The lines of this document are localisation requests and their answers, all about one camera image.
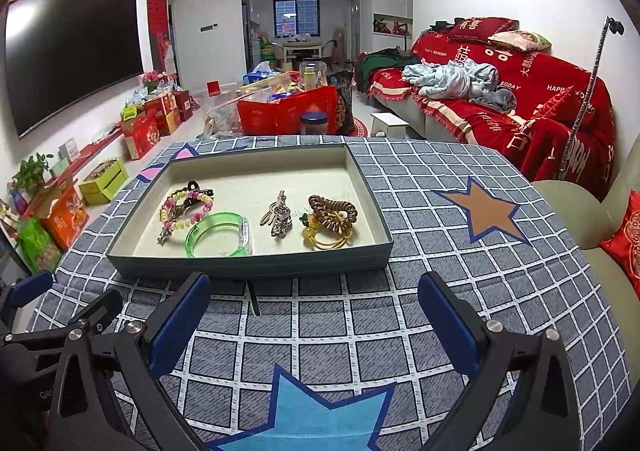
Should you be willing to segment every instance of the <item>window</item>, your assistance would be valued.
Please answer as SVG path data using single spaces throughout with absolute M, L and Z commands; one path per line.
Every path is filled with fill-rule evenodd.
M 276 36 L 320 36 L 320 0 L 274 0 L 273 28 Z

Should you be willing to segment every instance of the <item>blue gripper pad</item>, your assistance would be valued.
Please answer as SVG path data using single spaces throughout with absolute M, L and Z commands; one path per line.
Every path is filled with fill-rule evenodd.
M 418 282 L 418 302 L 455 370 L 474 377 L 480 369 L 478 342 L 428 272 Z
M 40 271 L 21 281 L 11 290 L 9 301 L 15 307 L 22 308 L 53 286 L 53 276 L 49 271 Z
M 209 306 L 211 282 L 201 274 L 151 342 L 149 370 L 160 378 L 171 373 Z

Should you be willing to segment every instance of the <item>round rug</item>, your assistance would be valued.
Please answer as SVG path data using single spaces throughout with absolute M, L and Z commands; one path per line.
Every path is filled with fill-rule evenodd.
M 353 124 L 355 124 L 356 127 L 348 137 L 367 137 L 369 135 L 367 126 L 365 126 L 361 120 L 353 118 Z

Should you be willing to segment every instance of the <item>tray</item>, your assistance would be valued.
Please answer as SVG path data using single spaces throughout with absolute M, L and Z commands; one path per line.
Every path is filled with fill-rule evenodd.
M 196 258 L 184 251 L 188 229 L 174 231 L 164 245 L 158 211 L 175 189 L 196 180 L 215 192 L 213 212 L 234 212 L 249 220 L 253 254 L 212 256 L 238 234 L 216 233 L 197 245 Z M 271 237 L 260 219 L 285 190 L 292 228 L 284 240 Z M 310 212 L 308 197 L 317 194 L 353 203 L 358 210 L 350 245 L 319 251 L 303 243 L 298 218 Z M 212 278 L 259 279 L 342 274 L 383 269 L 393 240 L 380 207 L 347 144 L 312 144 L 202 155 L 170 161 L 147 187 L 107 250 L 124 277 L 178 279 L 200 271 Z

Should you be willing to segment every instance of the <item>red pillow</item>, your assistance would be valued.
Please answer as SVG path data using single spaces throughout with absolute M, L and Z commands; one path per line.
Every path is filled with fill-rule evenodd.
M 518 27 L 517 20 L 507 20 L 506 18 L 469 18 L 457 24 L 449 33 L 450 40 L 479 41 L 480 43 L 491 43 L 489 36 L 513 30 Z
M 564 126 L 572 128 L 574 127 L 575 118 L 578 116 L 581 106 L 582 101 L 580 100 L 580 97 L 576 94 L 574 87 L 570 86 L 569 88 L 565 88 L 561 92 L 558 92 L 544 105 L 537 108 L 536 111 L 533 112 L 533 117 L 552 119 L 554 121 L 558 121 L 558 123 L 564 124 Z M 591 124 L 591 121 L 593 121 L 593 118 L 595 117 L 595 112 L 596 110 L 589 105 L 587 111 L 582 117 L 580 129 L 586 128 Z
M 600 246 L 622 267 L 640 298 L 640 193 L 631 191 L 620 229 Z

